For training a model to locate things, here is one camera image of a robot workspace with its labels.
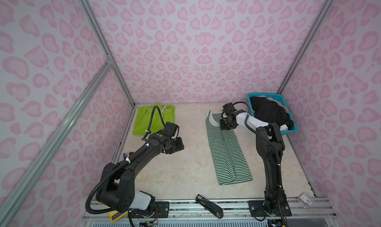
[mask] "black mounting plate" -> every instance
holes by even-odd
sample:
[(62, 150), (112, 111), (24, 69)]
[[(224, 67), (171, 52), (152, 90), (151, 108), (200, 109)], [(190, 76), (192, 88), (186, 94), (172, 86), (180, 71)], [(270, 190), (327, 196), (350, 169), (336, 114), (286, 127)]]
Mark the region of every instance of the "black mounting plate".
[[(248, 201), (248, 203), (249, 203), (249, 210), (250, 210), (251, 217), (264, 217), (264, 216), (266, 216), (266, 218), (271, 219), (272, 216), (268, 216), (263, 209), (263, 200), (262, 201)], [(287, 205), (287, 207), (288, 207), (288, 209), (286, 209), (285, 207), (282, 207), (282, 210), (283, 210), (285, 216), (292, 216), (290, 207), (288, 205)]]
[[(167, 201), (157, 201), (155, 202), (155, 209), (159, 211), (159, 218), (168, 218), (168, 212), (169, 212), (169, 202)], [(154, 213), (149, 218), (155, 218), (156, 217), (156, 210), (154, 210)], [(148, 217), (144, 217), (141, 214), (138, 213), (137, 210), (131, 211), (131, 218), (133, 219), (144, 219)]]

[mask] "beige table surface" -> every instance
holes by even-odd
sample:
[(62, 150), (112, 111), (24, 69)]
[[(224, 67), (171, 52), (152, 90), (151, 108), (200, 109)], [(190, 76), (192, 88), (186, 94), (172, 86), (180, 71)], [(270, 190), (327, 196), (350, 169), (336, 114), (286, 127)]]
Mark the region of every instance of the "beige table surface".
[[(231, 185), (218, 185), (210, 153), (205, 111), (221, 113), (223, 103), (177, 104), (175, 124), (180, 126), (179, 136), (185, 149), (153, 158), (137, 175), (135, 190), (155, 196), (157, 200), (194, 199), (197, 194), (205, 198), (262, 198), (266, 186), (264, 164), (255, 148), (255, 135), (238, 126), (234, 132), (249, 165), (253, 180)], [(247, 110), (244, 104), (237, 109)], [(133, 119), (123, 152), (134, 152), (144, 141), (132, 134)], [(285, 151), (282, 157), (283, 188), (287, 197), (302, 192), (313, 195), (287, 136), (283, 136)]]

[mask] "pink heart pattern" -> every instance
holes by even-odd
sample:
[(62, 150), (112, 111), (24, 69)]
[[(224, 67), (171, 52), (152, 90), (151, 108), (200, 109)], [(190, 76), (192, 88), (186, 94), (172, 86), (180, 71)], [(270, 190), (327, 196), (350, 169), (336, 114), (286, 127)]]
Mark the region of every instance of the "pink heart pattern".
[[(0, 123), (3, 128), (0, 134), (1, 205), (77, 97), (102, 67), (106, 57), (94, 32), (89, 29), (91, 27), (77, 0), (0, 0), (0, 8)], [(116, 122), (111, 123), (107, 132), (100, 134), (103, 140), (110, 130), (113, 134), (121, 133), (122, 120), (130, 109), (113, 74), (108, 76), (107, 81), (109, 88), (99, 91), (99, 94), (109, 91), (115, 98), (113, 101), (111, 98), (102, 100), (99, 106), (105, 108), (107, 106), (104, 103), (112, 103), (120, 109), (110, 115), (115, 116), (118, 125)], [(77, 134), (74, 138), (73, 133), (65, 140), (58, 156), (49, 164), (13, 221), (17, 223), (15, 226), (76, 225), (79, 214), (71, 215), (72, 208), (65, 207), (66, 201), (72, 192), (77, 191), (78, 195), (71, 203), (78, 202), (83, 187), (90, 182), (93, 185), (99, 178), (97, 175), (93, 180), (87, 176), (82, 179), (85, 173), (73, 177), (73, 167), (79, 160), (86, 158), (84, 149), (80, 147), (91, 144), (86, 137), (93, 131), (93, 123), (96, 125), (102, 120), (94, 112), (89, 116), (88, 125), (80, 126), (86, 122), (83, 118), (78, 121), (74, 130), (79, 131), (79, 136)], [(110, 138), (109, 136), (110, 144), (105, 148), (114, 147), (112, 143), (118, 139)], [(104, 160), (108, 161), (110, 158), (106, 149), (103, 153)], [(93, 172), (101, 173), (102, 165), (89, 170), (92, 169)], [(73, 177), (78, 183), (75, 190), (66, 190), (67, 177)], [(50, 201), (57, 200), (58, 193), (64, 201), (63, 207), (54, 205), (50, 211), (55, 212), (47, 214)], [(84, 212), (82, 207), (83, 203), (81, 209), (77, 208), (78, 213)]]
[[(102, 118), (99, 112), (94, 112), (96, 109), (107, 110), (107, 116)], [(99, 181), (104, 166), (110, 162), (130, 110), (117, 78), (110, 71), (14, 221), (18, 221), (20, 226), (24, 223), (25, 226), (33, 222), (38, 224), (37, 220), (46, 226), (78, 226), (85, 212), (86, 198)], [(104, 129), (99, 130), (98, 124), (102, 124)], [(98, 141), (87, 139), (88, 133), (95, 132), (103, 142), (96, 148), (97, 159), (93, 157), (93, 147)], [(14, 144), (15, 140), (9, 139), (7, 144), (0, 144), (3, 147), (0, 148), (0, 158), (12, 155)], [(22, 148), (19, 159), (33, 160), (40, 149), (38, 143), (28, 144)], [(18, 168), (10, 172), (2, 182), (2, 188), (12, 189), (25, 171), (25, 168)]]
[[(139, 103), (237, 101), (249, 92), (276, 92), (322, 1), (90, 0)], [(138, 48), (141, 43), (147, 46)], [(235, 89), (244, 77), (248, 82)]]
[(283, 92), (289, 138), (342, 226), (381, 223), (379, 1), (339, 0)]

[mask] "blue object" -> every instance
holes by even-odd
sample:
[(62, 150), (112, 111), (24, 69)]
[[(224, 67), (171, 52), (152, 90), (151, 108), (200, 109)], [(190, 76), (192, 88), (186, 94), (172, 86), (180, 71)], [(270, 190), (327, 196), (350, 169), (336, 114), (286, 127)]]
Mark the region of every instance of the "blue object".
[(282, 105), (284, 105), (284, 106), (287, 108), (287, 110), (288, 110), (288, 114), (290, 114), (290, 118), (291, 118), (291, 120), (294, 122), (294, 127), (292, 127), (291, 130), (281, 130), (280, 133), (281, 133), (282, 135), (285, 135), (285, 134), (288, 134), (288, 133), (295, 133), (295, 132), (298, 131), (298, 128), (297, 128), (297, 126), (296, 126), (296, 123), (295, 123), (294, 119), (292, 118), (292, 115), (291, 115), (291, 113), (290, 113), (290, 110), (288, 109), (288, 106), (287, 106), (285, 100), (283, 99), (283, 96), (282, 96), (282, 95), (280, 95), (280, 94), (276, 94), (276, 93), (249, 93), (249, 94), (247, 95), (247, 99), (249, 99), (250, 113), (251, 113), (252, 116), (254, 116), (253, 108), (252, 108), (252, 106), (251, 106), (251, 102), (250, 102), (250, 97), (252, 97), (252, 96), (265, 96), (265, 97), (272, 98), (272, 99), (274, 99), (275, 101), (279, 101), (280, 103), (282, 103)]

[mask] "white label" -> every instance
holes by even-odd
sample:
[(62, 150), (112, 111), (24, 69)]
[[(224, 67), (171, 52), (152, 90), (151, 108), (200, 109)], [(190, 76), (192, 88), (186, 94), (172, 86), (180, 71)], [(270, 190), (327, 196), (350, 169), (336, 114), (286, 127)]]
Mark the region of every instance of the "white label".
[(312, 201), (310, 198), (308, 198), (305, 194), (300, 196), (300, 199), (302, 199), (308, 206), (312, 204)]

